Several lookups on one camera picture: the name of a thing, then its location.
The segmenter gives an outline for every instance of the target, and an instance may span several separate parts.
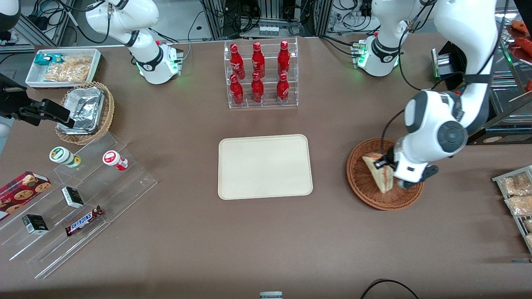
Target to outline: acrylic display stand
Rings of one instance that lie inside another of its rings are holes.
[[[124,171],[104,165],[103,154],[115,150],[126,158],[129,166]],[[35,278],[45,278],[90,240],[109,226],[120,214],[150,190],[157,181],[137,163],[126,149],[126,144],[110,132],[96,138],[77,153],[81,164],[76,168],[58,166],[48,178],[52,187],[21,208],[12,219],[5,219],[0,228],[2,251],[10,260],[27,262]],[[85,206],[75,209],[67,205],[61,189],[65,186],[79,191]],[[80,231],[67,237],[65,228],[100,206],[104,214]],[[41,215],[49,232],[31,235],[22,223],[26,214]]]
[[[514,170],[514,171],[511,171],[511,172],[508,172],[508,173],[506,173],[504,175],[501,175],[501,176],[498,176],[498,177],[495,177],[495,178],[492,179],[492,181],[497,183],[497,186],[501,190],[502,196],[504,196],[504,203],[506,205],[508,205],[508,198],[510,198],[510,195],[508,195],[508,193],[506,193],[506,189],[501,184],[501,180],[504,179],[504,178],[513,177],[515,175],[518,175],[518,174],[524,172],[524,173],[526,173],[528,179],[532,182],[532,173],[531,173],[531,171],[532,171],[532,165],[524,167],[524,168],[521,168],[521,169],[518,169],[518,170]],[[523,236],[523,238],[527,234],[531,233],[530,231],[528,231],[528,229],[525,226],[524,222],[526,220],[532,218],[532,216],[515,216],[515,215],[512,214],[512,217],[516,221],[517,227],[519,228],[519,231],[521,232],[521,235]],[[526,242],[526,241],[525,241],[525,244],[527,244],[528,251],[532,254],[532,246],[530,244],[528,244],[528,242]]]
[[[288,51],[290,52],[290,70],[287,73],[287,81],[290,84],[290,89],[288,90],[288,101],[284,105],[277,103],[277,82],[279,82],[279,74],[277,73],[277,55],[280,51],[281,41],[288,41]],[[298,106],[299,104],[299,93],[298,93],[298,49],[297,49],[297,39],[296,38],[285,38],[285,39],[261,39],[261,49],[264,53],[264,59],[266,64],[266,76],[262,78],[264,83],[264,101],[261,104],[255,103],[253,101],[253,95],[251,91],[251,82],[253,81],[253,63],[251,57],[253,56],[253,41],[251,40],[233,40],[227,41],[224,44],[223,51],[223,62],[225,65],[226,71],[226,85],[227,85],[227,99],[230,109],[248,109],[248,108],[283,108],[287,106]],[[229,85],[231,84],[229,76],[232,74],[231,69],[231,51],[229,46],[231,44],[236,44],[238,46],[238,51],[244,59],[244,70],[246,71],[246,77],[244,80],[240,81],[242,88],[244,89],[244,105],[237,106],[232,100],[231,90]]]

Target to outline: aluminum foil container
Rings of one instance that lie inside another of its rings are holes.
[[[63,106],[70,110],[73,128],[57,124],[57,130],[67,135],[92,135],[98,131],[105,92],[98,87],[73,89],[66,95]]]

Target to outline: red soda bottle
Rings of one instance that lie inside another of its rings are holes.
[[[244,105],[244,91],[242,90],[242,85],[240,84],[240,82],[238,82],[238,78],[235,74],[231,74],[229,79],[231,80],[231,85],[229,86],[229,89],[231,89],[231,96],[233,98],[233,101],[235,102],[235,105]]]
[[[264,63],[264,54],[261,51],[261,43],[258,41],[253,43],[253,56],[251,57],[253,61],[253,71],[259,73],[261,78],[266,76],[266,66]]]
[[[231,49],[231,68],[233,73],[238,76],[239,80],[244,80],[246,78],[246,71],[244,71],[244,60],[238,52],[238,46],[232,44],[229,48]]]
[[[279,75],[279,82],[277,82],[277,103],[280,105],[284,105],[288,102],[289,88],[290,85],[286,81],[286,73],[281,73]]]
[[[290,70],[290,53],[288,52],[288,42],[283,40],[281,41],[281,51],[277,56],[277,73],[281,75],[282,73],[288,73]]]
[[[258,72],[253,73],[253,82],[251,82],[251,90],[253,91],[253,100],[260,104],[264,100],[264,84],[261,81],[261,76]]]

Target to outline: wicker basket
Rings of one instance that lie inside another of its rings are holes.
[[[384,139],[384,148],[395,144],[391,139]],[[381,193],[368,166],[362,156],[380,152],[380,138],[368,139],[358,144],[347,159],[347,179],[351,188],[361,200],[380,210],[397,211],[412,205],[421,195],[423,183],[416,184],[409,189],[399,187],[398,179],[394,177],[393,188]]]
[[[86,83],[80,86],[76,86],[75,88],[89,88],[89,87],[98,87],[104,90],[105,92],[105,99],[104,99],[104,106],[102,108],[102,116],[100,117],[100,123],[99,123],[99,129],[95,134],[92,135],[66,135],[61,132],[59,132],[57,129],[55,129],[55,133],[61,138],[61,140],[68,142],[68,143],[75,143],[77,145],[86,145],[91,140],[98,137],[100,134],[103,134],[109,130],[109,127],[111,126],[111,122],[113,121],[113,113],[114,113],[114,99],[113,95],[109,92],[109,89],[105,87],[105,85],[99,83],[99,82],[91,82]],[[63,100],[61,101],[61,105],[65,103],[65,100],[67,98],[67,95],[63,97]]]

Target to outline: brown table surface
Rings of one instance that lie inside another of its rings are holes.
[[[139,76],[126,48],[99,48],[105,60],[96,80],[116,102],[111,131],[160,183],[44,280],[0,249],[0,297],[258,298],[281,290],[286,299],[358,298],[378,278],[422,298],[532,296],[532,265],[510,263],[529,257],[527,248],[491,182],[532,164],[530,146],[466,147],[436,163],[440,173],[413,206],[375,210],[349,187],[345,161],[416,91],[399,69],[374,78],[317,38],[298,42],[300,105],[268,111],[228,109],[223,42],[194,44],[182,76],[160,86]],[[408,38],[403,65],[413,84],[432,85],[430,50],[444,43],[434,34]],[[54,100],[64,93],[28,91]],[[25,170],[52,171],[54,146],[79,149],[53,128],[15,122],[0,184]],[[313,192],[221,200],[219,141],[283,134],[308,138]],[[404,134],[401,120],[388,131]]]

